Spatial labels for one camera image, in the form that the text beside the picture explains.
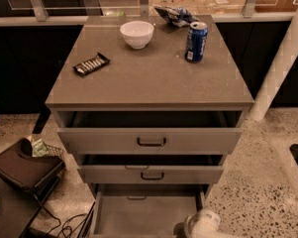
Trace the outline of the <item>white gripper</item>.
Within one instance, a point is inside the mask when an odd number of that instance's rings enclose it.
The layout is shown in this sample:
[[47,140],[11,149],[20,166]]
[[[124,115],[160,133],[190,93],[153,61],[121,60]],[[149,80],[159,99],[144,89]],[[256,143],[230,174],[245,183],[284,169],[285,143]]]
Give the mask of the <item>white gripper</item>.
[[187,238],[219,238],[221,217],[212,210],[202,209],[184,220]]

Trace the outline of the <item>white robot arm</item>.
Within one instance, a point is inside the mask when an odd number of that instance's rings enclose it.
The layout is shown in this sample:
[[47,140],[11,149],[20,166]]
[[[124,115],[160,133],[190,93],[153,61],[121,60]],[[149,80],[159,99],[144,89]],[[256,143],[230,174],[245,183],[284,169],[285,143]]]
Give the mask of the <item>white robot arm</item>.
[[186,238],[245,238],[219,231],[221,217],[210,209],[201,209],[184,220]]

